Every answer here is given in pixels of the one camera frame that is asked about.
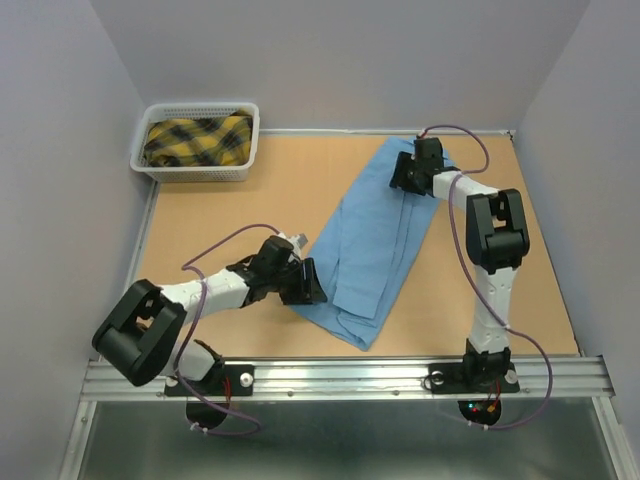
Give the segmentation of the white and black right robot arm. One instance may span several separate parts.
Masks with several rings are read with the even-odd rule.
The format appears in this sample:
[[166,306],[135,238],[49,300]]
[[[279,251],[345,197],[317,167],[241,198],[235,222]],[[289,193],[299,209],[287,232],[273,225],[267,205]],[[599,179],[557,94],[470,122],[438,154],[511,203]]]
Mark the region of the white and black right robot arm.
[[465,246],[456,251],[475,267],[476,304],[471,332],[460,361],[436,363],[426,388],[434,394],[482,394],[495,387],[518,390],[507,329],[517,270],[529,253],[530,239],[521,194],[483,185],[447,166],[437,138],[414,140],[414,152],[398,154],[392,188],[443,200],[465,214]]

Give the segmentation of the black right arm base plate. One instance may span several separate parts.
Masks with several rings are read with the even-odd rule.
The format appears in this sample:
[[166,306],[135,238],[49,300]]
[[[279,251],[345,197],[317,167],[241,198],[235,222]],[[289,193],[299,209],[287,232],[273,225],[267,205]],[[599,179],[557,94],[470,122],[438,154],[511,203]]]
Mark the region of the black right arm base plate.
[[491,427],[502,414],[502,396],[520,392],[514,365],[473,365],[469,357],[459,362],[429,366],[423,380],[434,395],[455,395],[462,417],[471,424]]

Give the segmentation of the light blue long sleeve shirt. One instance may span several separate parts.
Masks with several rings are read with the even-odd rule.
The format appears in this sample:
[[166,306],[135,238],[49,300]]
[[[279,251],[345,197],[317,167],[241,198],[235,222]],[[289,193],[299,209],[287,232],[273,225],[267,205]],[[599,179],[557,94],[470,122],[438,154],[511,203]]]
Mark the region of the light blue long sleeve shirt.
[[380,334],[441,204],[389,186],[398,155],[413,152],[398,137],[378,148],[309,251],[327,300],[292,308],[362,351]]

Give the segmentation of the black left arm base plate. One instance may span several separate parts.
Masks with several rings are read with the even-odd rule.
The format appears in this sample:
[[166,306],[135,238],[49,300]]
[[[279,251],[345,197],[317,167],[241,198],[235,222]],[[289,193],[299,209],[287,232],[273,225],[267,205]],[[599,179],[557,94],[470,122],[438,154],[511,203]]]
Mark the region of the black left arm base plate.
[[254,373],[251,364],[220,363],[199,381],[168,377],[163,394],[186,400],[186,419],[194,429],[222,435],[220,428],[230,419],[256,424],[234,405],[235,400],[253,395]]

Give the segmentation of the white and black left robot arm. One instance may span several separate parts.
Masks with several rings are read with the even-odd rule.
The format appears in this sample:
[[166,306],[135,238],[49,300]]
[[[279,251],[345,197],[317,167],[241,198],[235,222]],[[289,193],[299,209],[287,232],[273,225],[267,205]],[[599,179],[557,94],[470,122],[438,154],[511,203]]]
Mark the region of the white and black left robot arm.
[[199,340],[179,344],[182,328],[270,293],[285,305],[325,303],[314,260],[300,257],[302,239],[272,235],[256,254],[189,282],[134,282],[94,333],[92,347],[134,386],[166,375],[188,380],[199,393],[215,392],[222,384],[222,357]]

